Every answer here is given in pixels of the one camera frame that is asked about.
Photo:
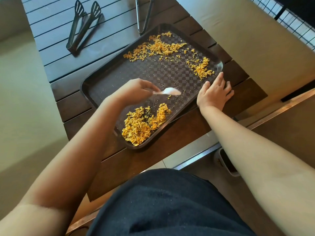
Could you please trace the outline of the person's right hand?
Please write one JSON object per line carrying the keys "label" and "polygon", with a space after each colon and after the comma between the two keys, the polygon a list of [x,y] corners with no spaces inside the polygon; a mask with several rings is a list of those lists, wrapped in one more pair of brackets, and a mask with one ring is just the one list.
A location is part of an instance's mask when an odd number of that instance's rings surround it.
{"label": "person's right hand", "polygon": [[232,87],[229,93],[224,92],[225,85],[226,81],[224,79],[224,73],[220,72],[206,94],[202,98],[197,98],[197,105],[202,114],[211,107],[217,108],[220,111],[223,110],[226,102],[234,95]]}

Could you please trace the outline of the person's left hand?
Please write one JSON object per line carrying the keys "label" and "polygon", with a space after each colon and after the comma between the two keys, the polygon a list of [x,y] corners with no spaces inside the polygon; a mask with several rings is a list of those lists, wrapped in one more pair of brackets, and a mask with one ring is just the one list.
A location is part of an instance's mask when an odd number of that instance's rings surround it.
{"label": "person's left hand", "polygon": [[124,108],[145,101],[151,96],[141,96],[138,92],[136,79],[129,80],[106,100],[116,107]]}

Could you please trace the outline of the dark brown checkered tray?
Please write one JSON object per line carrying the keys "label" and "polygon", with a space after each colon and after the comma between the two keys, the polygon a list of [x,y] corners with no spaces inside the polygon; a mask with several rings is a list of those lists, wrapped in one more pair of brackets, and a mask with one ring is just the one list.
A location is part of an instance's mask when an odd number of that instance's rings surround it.
{"label": "dark brown checkered tray", "polygon": [[[159,60],[157,55],[148,57],[144,61],[137,60],[136,62],[130,62],[123,57],[128,51],[133,51],[138,45],[148,41],[150,35],[158,35],[168,31],[175,35],[174,42],[181,38],[188,44],[189,48],[194,48],[198,59],[201,61],[203,57],[209,58],[210,63],[208,68],[214,70],[215,74],[200,80],[186,64],[187,60],[192,59],[188,58],[187,55],[182,56],[180,59],[174,58],[172,61],[169,59]],[[127,148],[136,150],[148,145],[150,141],[156,138],[164,127],[174,121],[196,99],[203,83],[205,81],[213,82],[222,69],[223,62],[217,55],[202,47],[174,25],[161,23],[122,49],[115,57],[87,76],[81,83],[80,91],[93,108],[98,108],[106,97],[114,93],[129,80],[136,78],[150,81],[159,87],[160,90],[164,90],[167,87],[174,87],[181,91],[182,94],[180,96],[171,97],[169,100],[166,96],[152,96],[146,101],[126,107],[122,111],[116,121],[114,133],[121,142],[126,144]],[[139,146],[135,147],[130,142],[125,141],[121,133],[127,113],[130,111],[133,112],[136,107],[150,106],[152,108],[151,114],[155,114],[161,103],[166,103],[172,111],[167,117],[166,122]]]}

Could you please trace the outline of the white plastic spoon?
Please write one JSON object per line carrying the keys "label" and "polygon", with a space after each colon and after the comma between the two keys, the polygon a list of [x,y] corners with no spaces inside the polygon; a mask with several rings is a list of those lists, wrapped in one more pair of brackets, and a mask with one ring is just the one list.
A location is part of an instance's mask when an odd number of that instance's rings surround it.
{"label": "white plastic spoon", "polygon": [[180,96],[182,93],[172,87],[168,87],[163,91],[152,91],[151,89],[145,88],[145,90],[151,91],[153,95],[168,95],[168,96]]}

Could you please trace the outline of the person's left forearm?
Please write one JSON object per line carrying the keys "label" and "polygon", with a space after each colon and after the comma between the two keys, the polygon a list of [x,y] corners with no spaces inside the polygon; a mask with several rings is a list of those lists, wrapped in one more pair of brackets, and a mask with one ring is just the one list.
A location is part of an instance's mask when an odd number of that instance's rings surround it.
{"label": "person's left forearm", "polygon": [[65,236],[95,177],[118,116],[130,105],[107,97],[0,221],[0,236]]}

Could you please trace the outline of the person's right forearm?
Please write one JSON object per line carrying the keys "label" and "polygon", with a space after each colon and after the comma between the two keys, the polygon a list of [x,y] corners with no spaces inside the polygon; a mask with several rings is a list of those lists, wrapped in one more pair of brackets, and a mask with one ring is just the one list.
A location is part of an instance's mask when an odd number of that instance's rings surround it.
{"label": "person's right forearm", "polygon": [[315,236],[315,169],[216,107],[200,111],[272,221],[286,235]]}

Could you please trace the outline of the small pile of yellow chips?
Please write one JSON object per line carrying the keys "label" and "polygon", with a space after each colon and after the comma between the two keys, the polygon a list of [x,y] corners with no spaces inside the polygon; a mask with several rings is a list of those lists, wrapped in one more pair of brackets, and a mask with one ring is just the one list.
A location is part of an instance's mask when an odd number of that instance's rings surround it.
{"label": "small pile of yellow chips", "polygon": [[215,74],[214,70],[208,68],[210,59],[203,57],[202,61],[198,58],[189,59],[186,61],[188,67],[194,72],[194,75],[197,76],[200,80],[203,80],[211,75]]}

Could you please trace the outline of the spread-out pile of yellow chips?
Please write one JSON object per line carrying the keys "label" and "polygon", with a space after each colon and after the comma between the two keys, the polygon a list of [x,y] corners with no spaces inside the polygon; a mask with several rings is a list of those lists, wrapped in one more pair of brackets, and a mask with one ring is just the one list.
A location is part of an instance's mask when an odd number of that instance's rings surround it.
{"label": "spread-out pile of yellow chips", "polygon": [[174,42],[175,35],[170,31],[158,35],[150,35],[147,42],[138,45],[133,51],[128,51],[123,55],[130,62],[137,60],[144,61],[148,57],[157,55],[159,60],[182,58],[187,55],[195,63],[199,62],[197,53],[194,48],[189,48],[183,39]]}

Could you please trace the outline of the large pile of yellow chips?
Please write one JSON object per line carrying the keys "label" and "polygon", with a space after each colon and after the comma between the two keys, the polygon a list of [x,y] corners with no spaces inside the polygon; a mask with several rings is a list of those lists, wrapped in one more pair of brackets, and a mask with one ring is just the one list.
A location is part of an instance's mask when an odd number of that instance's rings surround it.
{"label": "large pile of yellow chips", "polygon": [[133,146],[139,146],[146,141],[154,131],[160,128],[172,113],[166,103],[159,105],[156,114],[152,114],[152,108],[138,107],[133,112],[127,113],[122,129],[122,137]]}

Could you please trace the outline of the white slipper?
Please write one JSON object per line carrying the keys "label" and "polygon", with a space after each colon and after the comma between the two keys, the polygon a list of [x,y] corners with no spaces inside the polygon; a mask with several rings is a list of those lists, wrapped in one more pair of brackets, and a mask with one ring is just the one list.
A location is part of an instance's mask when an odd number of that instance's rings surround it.
{"label": "white slipper", "polygon": [[217,167],[219,167],[221,170],[225,170],[232,177],[241,176],[230,161],[223,147],[220,147],[218,150],[215,151],[213,161]]}

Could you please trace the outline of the black slotted plastic tongs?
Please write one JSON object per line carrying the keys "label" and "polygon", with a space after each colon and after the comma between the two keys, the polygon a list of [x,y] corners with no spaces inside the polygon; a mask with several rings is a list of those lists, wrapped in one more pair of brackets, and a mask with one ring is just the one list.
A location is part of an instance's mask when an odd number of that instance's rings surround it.
{"label": "black slotted plastic tongs", "polygon": [[85,12],[82,3],[76,0],[74,5],[74,19],[70,30],[66,49],[73,55],[77,56],[79,53],[79,44],[83,40],[87,31],[90,29],[92,23],[103,18],[101,7],[97,1],[94,1],[90,13]]}

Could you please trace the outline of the person's dark blue shirt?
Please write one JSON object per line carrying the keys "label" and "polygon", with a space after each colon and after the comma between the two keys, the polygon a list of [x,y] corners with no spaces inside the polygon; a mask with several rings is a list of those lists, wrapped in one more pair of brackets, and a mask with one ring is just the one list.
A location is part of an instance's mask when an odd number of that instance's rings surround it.
{"label": "person's dark blue shirt", "polygon": [[256,236],[209,181],[173,169],[122,184],[86,236]]}

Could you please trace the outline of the metal floor rail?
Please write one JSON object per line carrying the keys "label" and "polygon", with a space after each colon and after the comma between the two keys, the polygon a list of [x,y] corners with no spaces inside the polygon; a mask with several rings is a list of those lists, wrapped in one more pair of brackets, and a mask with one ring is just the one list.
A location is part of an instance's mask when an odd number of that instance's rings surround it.
{"label": "metal floor rail", "polygon": [[[297,90],[290,94],[289,99],[285,102],[275,103],[250,118],[243,120],[234,118],[234,120],[248,129],[253,130],[281,114],[292,112],[291,109],[297,111],[297,107],[301,108],[302,104],[305,104],[307,100],[313,100],[314,97],[315,87],[308,91],[305,91],[305,88],[303,87],[302,90]],[[221,148],[221,144],[216,141],[217,138],[214,133],[210,131],[165,158],[163,163],[166,168],[181,170],[203,157],[215,154],[215,152]]]}

